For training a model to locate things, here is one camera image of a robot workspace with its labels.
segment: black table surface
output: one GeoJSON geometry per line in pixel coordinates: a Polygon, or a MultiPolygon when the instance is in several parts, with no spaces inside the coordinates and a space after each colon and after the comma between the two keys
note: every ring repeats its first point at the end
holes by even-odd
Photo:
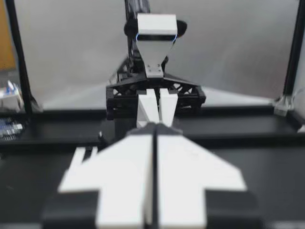
{"type": "MultiPolygon", "coordinates": [[[[210,149],[239,167],[267,222],[305,221],[305,147],[210,149]]],[[[74,149],[0,160],[0,225],[39,223],[74,149]]]]}

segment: black pole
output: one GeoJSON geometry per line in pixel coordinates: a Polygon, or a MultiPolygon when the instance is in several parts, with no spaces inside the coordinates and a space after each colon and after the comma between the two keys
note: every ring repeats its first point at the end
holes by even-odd
{"type": "Polygon", "coordinates": [[[295,85],[295,77],[301,54],[305,28],[305,0],[299,0],[299,7],[295,21],[295,31],[292,40],[289,64],[287,68],[284,95],[292,95],[295,85]]]}
{"type": "Polygon", "coordinates": [[[30,82],[29,82],[27,68],[26,68],[26,64],[25,64],[25,60],[24,60],[21,37],[20,37],[19,26],[18,26],[18,21],[17,21],[17,14],[16,14],[16,9],[15,9],[15,1],[6,0],[5,3],[6,3],[7,12],[9,15],[9,20],[10,20],[11,34],[13,37],[13,41],[14,41],[17,56],[18,56],[20,86],[21,86],[22,98],[23,98],[23,102],[24,102],[24,109],[25,109],[26,114],[28,116],[31,116],[33,113],[32,106],[31,106],[31,101],[32,101],[33,97],[31,94],[30,82]]]}

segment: gray backdrop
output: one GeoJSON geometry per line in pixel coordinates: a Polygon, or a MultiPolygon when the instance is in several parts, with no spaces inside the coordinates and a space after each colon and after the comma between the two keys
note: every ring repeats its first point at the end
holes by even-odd
{"type": "MultiPolygon", "coordinates": [[[[45,109],[101,108],[126,55],[123,0],[15,0],[31,89],[45,109]]],[[[188,30],[167,72],[203,86],[277,97],[297,0],[151,0],[188,30]]]]}

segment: black metal frame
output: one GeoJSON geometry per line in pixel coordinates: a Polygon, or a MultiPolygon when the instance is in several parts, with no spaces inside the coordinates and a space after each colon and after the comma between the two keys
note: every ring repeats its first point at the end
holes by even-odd
{"type": "MultiPolygon", "coordinates": [[[[95,122],[96,125],[101,125],[100,129],[105,132],[107,135],[108,132],[111,132],[110,126],[114,129],[116,133],[120,130],[121,126],[116,127],[115,123],[118,122],[120,124],[130,123],[130,119],[122,119],[122,120],[114,120],[114,121],[106,121],[107,114],[105,110],[93,111],[44,111],[42,113],[33,113],[31,103],[33,101],[33,96],[31,95],[31,89],[29,84],[29,79],[26,70],[26,63],[24,59],[20,32],[18,28],[17,15],[14,5],[14,0],[6,0],[9,19],[11,24],[12,36],[16,46],[16,51],[18,54],[19,61],[19,71],[20,71],[20,82],[22,89],[22,96],[25,102],[25,114],[0,114],[0,117],[12,116],[16,119],[20,119],[24,122],[28,123],[28,128],[26,129],[27,133],[21,135],[20,139],[12,141],[12,142],[0,142],[0,150],[1,152],[16,152],[19,149],[37,149],[38,147],[46,148],[63,148],[63,147],[76,147],[76,146],[92,146],[99,145],[101,147],[105,147],[107,144],[111,144],[114,139],[107,139],[105,136],[104,139],[98,138],[98,128],[96,133],[88,132],[88,131],[80,131],[80,137],[75,137],[73,132],[74,129],[71,130],[71,137],[67,138],[57,138],[57,134],[62,132],[63,129],[59,128],[53,130],[52,136],[50,133],[47,133],[48,137],[44,138],[46,134],[44,131],[40,133],[41,126],[45,125],[45,123],[57,122],[64,125],[66,123],[72,123],[73,125],[78,125],[79,123],[92,123],[95,122]]],[[[304,32],[304,18],[305,18],[305,0],[300,0],[298,16],[296,19],[295,33],[293,38],[292,50],[290,55],[289,66],[287,70],[287,78],[285,83],[284,94],[291,94],[294,81],[295,74],[298,64],[298,59],[300,55],[300,49],[302,46],[302,38],[304,32]]],[[[176,118],[178,122],[184,122],[184,120],[188,120],[190,118],[194,119],[206,119],[206,118],[225,118],[227,122],[231,122],[236,118],[244,118],[249,117],[249,121],[251,117],[274,117],[274,108],[272,105],[265,106],[238,106],[238,107],[205,107],[201,108],[198,112],[194,112],[192,109],[182,109],[178,110],[176,114],[176,118]]],[[[191,140],[205,146],[205,147],[246,147],[246,146],[298,146],[305,145],[305,134],[297,133],[297,130],[305,125],[304,119],[295,112],[288,112],[286,118],[283,118],[283,122],[289,124],[293,132],[277,132],[270,131],[265,133],[222,133],[221,131],[217,134],[204,134],[197,136],[188,136],[191,140]]],[[[125,132],[133,127],[132,125],[128,125],[127,129],[121,130],[121,132],[125,132]]]]}
{"type": "Polygon", "coordinates": [[[299,0],[283,95],[292,96],[305,29],[305,1],[299,0]]]}

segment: white plastic part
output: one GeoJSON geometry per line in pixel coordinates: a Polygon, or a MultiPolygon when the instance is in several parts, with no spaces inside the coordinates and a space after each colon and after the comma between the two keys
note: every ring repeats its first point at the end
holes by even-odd
{"type": "Polygon", "coordinates": [[[176,35],[177,18],[174,14],[138,14],[139,34],[143,35],[176,35]]]}
{"type": "Polygon", "coordinates": [[[177,94],[169,94],[166,88],[160,89],[159,116],[164,125],[172,126],[177,102],[177,94]]]}
{"type": "Polygon", "coordinates": [[[137,128],[148,122],[158,123],[158,104],[154,89],[147,89],[146,94],[140,94],[138,99],[137,128]]]}
{"type": "MultiPolygon", "coordinates": [[[[139,35],[177,35],[174,14],[138,14],[139,35]]],[[[164,76],[161,64],[173,46],[173,41],[137,41],[148,78],[164,76]]]]}
{"type": "Polygon", "coordinates": [[[60,193],[99,191],[96,227],[139,229],[151,195],[152,135],[131,135],[80,163],[78,149],[58,188],[60,193]]]}
{"type": "Polygon", "coordinates": [[[0,108],[19,112],[23,108],[23,99],[16,84],[8,80],[7,88],[0,88],[0,108]]]}
{"type": "Polygon", "coordinates": [[[204,190],[246,191],[241,171],[181,135],[158,136],[161,229],[204,229],[204,190]]]}
{"type": "Polygon", "coordinates": [[[172,41],[137,41],[137,47],[145,64],[147,78],[164,76],[161,64],[172,46],[172,41]]]}

